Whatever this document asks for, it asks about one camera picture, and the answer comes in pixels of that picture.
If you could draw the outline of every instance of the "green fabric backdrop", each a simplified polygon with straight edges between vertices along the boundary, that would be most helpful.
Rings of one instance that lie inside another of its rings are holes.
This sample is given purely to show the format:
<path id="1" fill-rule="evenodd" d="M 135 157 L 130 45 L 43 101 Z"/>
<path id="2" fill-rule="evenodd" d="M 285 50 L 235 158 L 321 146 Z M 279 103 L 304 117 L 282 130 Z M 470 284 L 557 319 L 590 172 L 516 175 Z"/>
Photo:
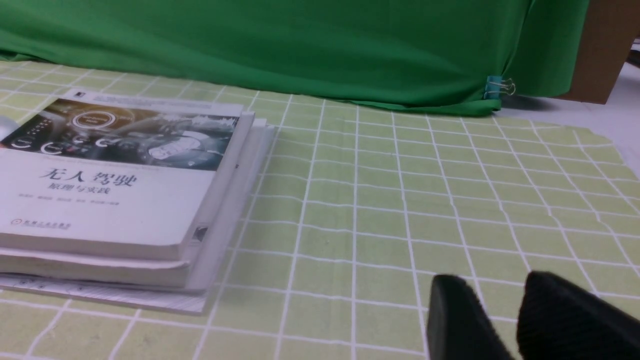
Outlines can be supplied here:
<path id="1" fill-rule="evenodd" d="M 397 111 L 478 116 L 499 110 L 499 100 L 482 100 L 484 86 L 487 76 L 506 70 L 523 94 L 568 90 L 587 5 L 0 0 L 0 59 L 38 58 Z"/>

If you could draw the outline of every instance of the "black rubber piece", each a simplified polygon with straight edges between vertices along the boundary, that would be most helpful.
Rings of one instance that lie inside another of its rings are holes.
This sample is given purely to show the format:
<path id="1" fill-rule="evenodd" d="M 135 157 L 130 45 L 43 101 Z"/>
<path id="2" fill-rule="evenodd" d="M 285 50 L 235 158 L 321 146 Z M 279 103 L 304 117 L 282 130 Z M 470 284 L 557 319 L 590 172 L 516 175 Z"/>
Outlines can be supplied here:
<path id="1" fill-rule="evenodd" d="M 433 278 L 427 342 L 431 360 L 513 360 L 476 293 L 455 275 Z"/>
<path id="2" fill-rule="evenodd" d="M 531 272 L 518 316 L 525 360 L 640 359 L 640 322 L 550 272 Z"/>

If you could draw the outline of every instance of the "blue binder clip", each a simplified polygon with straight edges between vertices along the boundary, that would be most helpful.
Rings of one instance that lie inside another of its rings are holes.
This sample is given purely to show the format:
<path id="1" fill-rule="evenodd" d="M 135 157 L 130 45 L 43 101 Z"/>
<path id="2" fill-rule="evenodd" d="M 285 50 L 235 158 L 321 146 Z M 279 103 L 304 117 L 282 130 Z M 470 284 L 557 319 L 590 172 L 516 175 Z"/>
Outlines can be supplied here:
<path id="1" fill-rule="evenodd" d="M 513 95 L 516 92 L 516 85 L 513 80 L 502 80 L 502 76 L 487 76 L 484 86 L 483 99 L 500 99 L 500 94 Z"/>

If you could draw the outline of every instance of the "light green floor mat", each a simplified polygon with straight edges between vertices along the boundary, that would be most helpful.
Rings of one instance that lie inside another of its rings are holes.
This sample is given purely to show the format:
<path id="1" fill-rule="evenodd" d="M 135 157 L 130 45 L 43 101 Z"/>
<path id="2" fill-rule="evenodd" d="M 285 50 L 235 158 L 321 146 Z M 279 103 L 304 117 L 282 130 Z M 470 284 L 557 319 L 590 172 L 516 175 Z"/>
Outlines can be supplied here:
<path id="1" fill-rule="evenodd" d="M 424 359 L 437 273 L 468 279 L 513 352 L 529 270 L 640 315 L 640 182 L 590 131 L 37 63 L 0 63 L 0 115 L 71 86 L 245 104 L 277 140 L 205 316 L 4 291 L 0 356 Z"/>

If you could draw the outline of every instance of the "stack of books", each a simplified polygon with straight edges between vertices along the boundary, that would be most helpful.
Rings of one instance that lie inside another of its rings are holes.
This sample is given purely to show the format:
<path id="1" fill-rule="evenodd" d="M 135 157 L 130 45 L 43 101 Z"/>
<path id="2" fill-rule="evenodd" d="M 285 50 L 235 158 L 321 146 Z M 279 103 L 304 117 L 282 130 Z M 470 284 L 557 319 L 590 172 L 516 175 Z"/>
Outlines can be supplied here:
<path id="1" fill-rule="evenodd" d="M 71 89 L 0 137 L 0 275 L 207 291 L 272 138 L 237 104 Z"/>

